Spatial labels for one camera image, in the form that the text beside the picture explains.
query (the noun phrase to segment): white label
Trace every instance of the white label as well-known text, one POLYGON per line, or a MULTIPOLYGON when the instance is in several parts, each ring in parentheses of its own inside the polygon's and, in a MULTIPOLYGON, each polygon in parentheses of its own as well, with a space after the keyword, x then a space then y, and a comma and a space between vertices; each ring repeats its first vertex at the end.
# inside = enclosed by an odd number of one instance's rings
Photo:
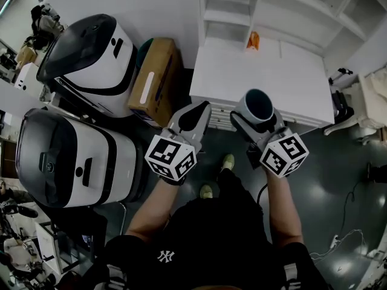
POLYGON ((148 78, 146 79, 144 90, 143 90, 143 93, 141 95, 140 104, 144 104, 146 102, 146 99, 148 97, 149 90, 151 88, 151 84, 152 84, 154 75, 155 75, 154 72, 149 72, 149 74, 148 74, 148 78))

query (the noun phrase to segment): orange object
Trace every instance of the orange object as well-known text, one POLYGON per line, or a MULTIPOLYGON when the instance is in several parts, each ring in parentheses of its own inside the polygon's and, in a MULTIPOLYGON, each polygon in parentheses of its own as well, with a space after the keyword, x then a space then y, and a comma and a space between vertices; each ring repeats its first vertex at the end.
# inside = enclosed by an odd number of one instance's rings
POLYGON ((258 51, 258 49, 259 49, 259 36, 258 36, 258 33, 256 31, 252 31, 250 38, 249 38, 249 42, 247 43, 247 48, 252 48, 252 49, 258 51))

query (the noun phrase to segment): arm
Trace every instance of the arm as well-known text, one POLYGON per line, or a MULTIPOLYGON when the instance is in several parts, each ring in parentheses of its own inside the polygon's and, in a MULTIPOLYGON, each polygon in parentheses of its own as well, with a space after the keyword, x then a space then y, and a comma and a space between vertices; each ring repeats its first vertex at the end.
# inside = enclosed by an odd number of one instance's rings
POLYGON ((303 243, 301 221, 294 206, 287 179, 277 178, 272 172, 265 171, 273 244, 284 247, 293 242, 303 243))
POLYGON ((134 215, 126 235, 137 236, 147 242, 161 231, 168 220, 178 188, 159 179, 151 195, 134 215))

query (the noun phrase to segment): white wall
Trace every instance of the white wall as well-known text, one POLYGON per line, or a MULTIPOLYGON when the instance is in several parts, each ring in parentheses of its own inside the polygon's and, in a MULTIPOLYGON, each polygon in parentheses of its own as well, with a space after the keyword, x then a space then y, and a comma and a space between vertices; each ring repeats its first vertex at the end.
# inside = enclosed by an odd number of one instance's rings
POLYGON ((0 16, 0 39, 17 53, 32 33, 31 9, 37 5, 37 0, 14 0, 0 16))
POLYGON ((356 81, 356 75, 367 75, 387 63, 387 19, 375 33, 347 61, 345 67, 353 71, 353 76, 343 76, 335 86, 346 87, 356 81))
POLYGON ((23 118, 30 109, 44 106, 46 106, 45 103, 0 79, 0 109, 2 111, 23 118))
POLYGON ((171 37, 184 66, 195 66, 198 51, 199 0, 48 0, 70 25, 85 16, 114 16, 139 47, 151 37, 171 37))

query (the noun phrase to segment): robot vacuum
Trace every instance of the robot vacuum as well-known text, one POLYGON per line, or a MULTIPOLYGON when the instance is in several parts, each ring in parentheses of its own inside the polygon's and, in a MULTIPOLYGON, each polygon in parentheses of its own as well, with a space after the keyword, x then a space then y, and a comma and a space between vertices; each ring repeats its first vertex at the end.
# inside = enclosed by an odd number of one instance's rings
POLYGON ((136 47, 117 21, 98 14, 73 23, 54 41, 37 80, 65 98, 70 92, 106 116, 127 117, 132 114, 127 102, 137 76, 136 57, 136 47))
POLYGON ((16 149, 22 185, 47 207, 134 201, 143 152, 128 137, 44 109, 26 113, 16 149))

